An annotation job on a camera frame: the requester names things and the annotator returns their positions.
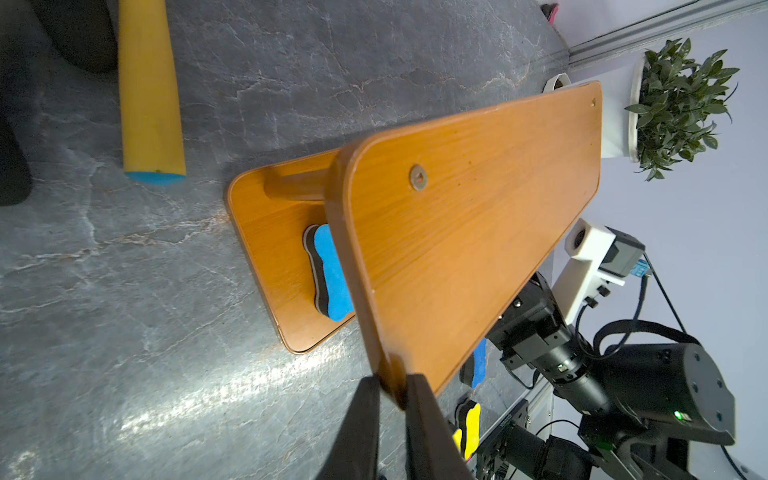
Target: yellow pool noodle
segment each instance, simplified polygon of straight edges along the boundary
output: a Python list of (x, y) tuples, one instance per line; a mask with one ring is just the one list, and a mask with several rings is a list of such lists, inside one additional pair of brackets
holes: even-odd
[(149, 184), (187, 174), (165, 0), (120, 0), (118, 77), (123, 168)]

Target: green led light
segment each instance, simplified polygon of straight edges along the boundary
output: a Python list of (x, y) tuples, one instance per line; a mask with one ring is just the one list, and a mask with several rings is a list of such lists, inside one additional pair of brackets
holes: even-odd
[(683, 413), (683, 412), (677, 412), (676, 411), (674, 413), (674, 418), (680, 420), (681, 422), (690, 422), (691, 421), (689, 415), (687, 413)]

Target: blue tip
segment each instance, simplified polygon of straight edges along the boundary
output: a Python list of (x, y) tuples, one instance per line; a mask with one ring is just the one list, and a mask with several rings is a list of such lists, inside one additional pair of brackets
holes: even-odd
[(125, 172), (128, 178), (150, 185), (170, 185), (182, 181), (186, 175), (163, 174), (161, 172)]

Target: wood grain surface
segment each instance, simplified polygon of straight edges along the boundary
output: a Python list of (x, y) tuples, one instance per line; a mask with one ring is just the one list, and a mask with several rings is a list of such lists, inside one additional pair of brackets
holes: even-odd
[(442, 391), (597, 192), (601, 109), (590, 83), (338, 154), (326, 215), (372, 369), (398, 404), (406, 373)]
[(264, 184), (326, 169), (338, 152), (247, 171), (232, 181), (227, 195), (233, 223), (267, 308), (283, 344), (293, 353), (309, 352), (354, 316), (336, 323), (315, 309), (315, 283), (302, 235), (309, 225), (326, 222), (323, 204), (269, 198)]

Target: white wall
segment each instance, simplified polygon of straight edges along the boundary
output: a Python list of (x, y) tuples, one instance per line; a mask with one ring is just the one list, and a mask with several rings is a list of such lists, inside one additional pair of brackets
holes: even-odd
[[(573, 47), (690, 3), (691, 0), (557, 0), (560, 9), (554, 28)], [(556, 0), (539, 0), (555, 3)]]
[[(739, 91), (729, 100), (733, 115), (717, 116), (720, 148), (699, 154), (693, 164), (677, 164), (665, 180), (645, 183), (628, 159), (604, 159), (598, 195), (584, 217), (636, 236), (660, 273), (689, 333), (720, 367), (737, 401), (737, 444), (730, 451), (762, 476), (768, 476), (768, 12), (738, 18), (690, 35), (692, 55), (704, 60), (728, 48), (727, 67)], [(554, 271), (567, 257), (556, 250)], [(639, 279), (601, 301), (584, 316), (584, 333), (614, 319), (627, 318), (637, 302)], [(642, 319), (676, 326), (653, 282)], [(636, 343), (658, 337), (636, 335)], [(556, 418), (579, 420), (564, 401)], [(575, 440), (564, 423), (554, 434)]]

